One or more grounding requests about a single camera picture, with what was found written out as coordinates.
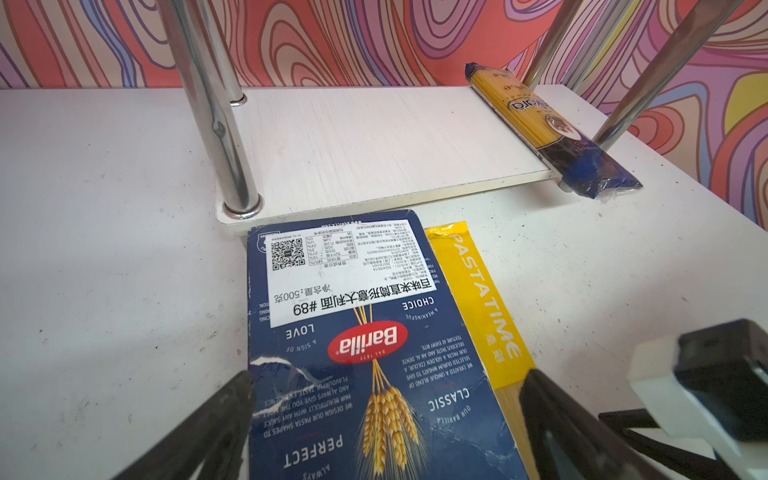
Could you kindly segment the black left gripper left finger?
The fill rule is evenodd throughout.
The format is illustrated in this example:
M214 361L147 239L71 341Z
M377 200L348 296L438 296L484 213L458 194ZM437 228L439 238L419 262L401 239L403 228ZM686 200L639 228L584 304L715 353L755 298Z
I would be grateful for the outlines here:
M251 375L237 373L118 479L237 479L254 394Z

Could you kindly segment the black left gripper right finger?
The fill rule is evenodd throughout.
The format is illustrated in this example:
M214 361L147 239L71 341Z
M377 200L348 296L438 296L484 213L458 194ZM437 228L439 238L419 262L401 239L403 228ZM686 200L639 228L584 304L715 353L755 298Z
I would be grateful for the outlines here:
M519 401L542 479L665 477L542 371L528 372Z

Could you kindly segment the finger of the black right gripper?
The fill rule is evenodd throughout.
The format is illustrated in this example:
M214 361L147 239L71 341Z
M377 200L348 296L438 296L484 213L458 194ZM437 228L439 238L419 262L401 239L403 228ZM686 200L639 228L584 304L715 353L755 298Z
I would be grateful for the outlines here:
M646 409L603 412L598 419L634 450L687 479L739 479L718 454L710 459L636 432L638 428L660 428Z

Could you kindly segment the yellow Pastatime spaghetti pack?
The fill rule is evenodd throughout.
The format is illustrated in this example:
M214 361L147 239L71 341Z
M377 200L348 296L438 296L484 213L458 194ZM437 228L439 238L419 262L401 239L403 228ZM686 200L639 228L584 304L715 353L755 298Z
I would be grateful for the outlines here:
M482 362L530 479L540 477L519 394L534 360L472 239L468 224L429 228L426 235Z

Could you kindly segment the dark blue Barilla pasta box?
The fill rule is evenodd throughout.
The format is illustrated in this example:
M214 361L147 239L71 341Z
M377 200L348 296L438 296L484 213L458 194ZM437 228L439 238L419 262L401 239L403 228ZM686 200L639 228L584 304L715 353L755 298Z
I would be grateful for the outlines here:
M253 479L524 479L410 210L247 238Z

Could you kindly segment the clear blue spaghetti pack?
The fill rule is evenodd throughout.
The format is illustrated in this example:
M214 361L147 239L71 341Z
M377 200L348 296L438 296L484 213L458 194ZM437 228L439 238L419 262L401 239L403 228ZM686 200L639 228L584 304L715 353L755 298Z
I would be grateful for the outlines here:
M582 197L604 200L643 188L632 173L514 73L468 63L465 77L515 135L557 174L567 190Z

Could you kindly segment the white two-tier shelf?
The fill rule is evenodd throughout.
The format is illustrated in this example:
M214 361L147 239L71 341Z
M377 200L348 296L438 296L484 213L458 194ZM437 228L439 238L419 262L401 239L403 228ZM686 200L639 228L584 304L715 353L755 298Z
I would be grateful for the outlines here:
M208 2L159 12L233 236L556 176L467 87L243 90Z

